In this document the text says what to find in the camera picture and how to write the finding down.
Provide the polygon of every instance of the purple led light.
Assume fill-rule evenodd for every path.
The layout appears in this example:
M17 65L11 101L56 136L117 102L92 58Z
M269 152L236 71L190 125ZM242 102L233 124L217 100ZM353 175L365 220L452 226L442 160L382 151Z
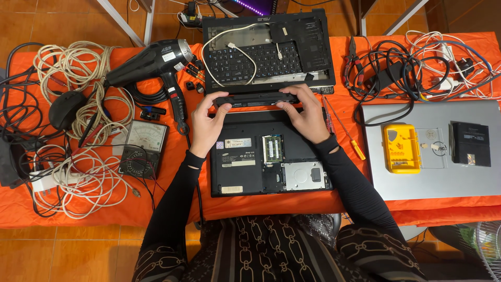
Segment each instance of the purple led light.
M241 4L241 5L244 5L246 8L251 9L252 11L256 12L256 13L257 13L258 15L260 15L260 16L264 15L263 13L259 12L258 10L254 9L253 7L251 7L251 6L249 6L249 5L245 4L245 3L242 3L242 2L241 2L241 1L239 1L239 0L233 0L233 1L235 1L235 2L237 2L237 3L239 3L239 4Z

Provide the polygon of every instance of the fan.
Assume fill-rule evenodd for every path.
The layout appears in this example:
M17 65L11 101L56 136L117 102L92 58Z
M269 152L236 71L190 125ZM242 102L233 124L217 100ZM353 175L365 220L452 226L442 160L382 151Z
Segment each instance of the fan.
M478 254L494 281L501 280L501 221L479 222L475 230Z

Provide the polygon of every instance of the laptop keyboard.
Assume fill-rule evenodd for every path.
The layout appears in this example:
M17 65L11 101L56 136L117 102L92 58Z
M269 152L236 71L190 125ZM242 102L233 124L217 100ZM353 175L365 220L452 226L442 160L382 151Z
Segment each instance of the laptop keyboard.
M277 45L273 43L239 47L256 63L254 79L302 73L299 55L294 42L279 43L282 59L279 60ZM254 64L236 48L211 51L211 74L221 84L249 81L254 74Z

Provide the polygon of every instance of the yellow plastic case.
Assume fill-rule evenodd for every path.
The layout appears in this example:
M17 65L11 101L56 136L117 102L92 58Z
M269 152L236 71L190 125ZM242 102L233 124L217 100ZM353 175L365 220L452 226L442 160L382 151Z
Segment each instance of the yellow plastic case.
M389 132L396 138L390 140ZM417 132L411 124L390 124L384 127L386 161L392 173L415 174L421 171L421 151Z

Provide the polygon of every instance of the hand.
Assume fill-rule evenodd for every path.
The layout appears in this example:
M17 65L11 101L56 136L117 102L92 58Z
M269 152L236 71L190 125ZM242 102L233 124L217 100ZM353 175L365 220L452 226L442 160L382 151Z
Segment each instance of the hand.
M210 148L216 143L221 133L224 116L231 109L231 104L223 104L217 110L216 116L207 116L213 101L218 97L228 96L228 92L216 92L207 95L191 113L193 122L193 144L189 151L199 158L207 157Z
M277 107L283 109L289 115L292 125L299 133L313 144L319 144L329 139L331 134L325 126L322 105L306 84L289 86L279 91L296 95L303 104L304 111L298 113L294 106L289 103L277 103Z

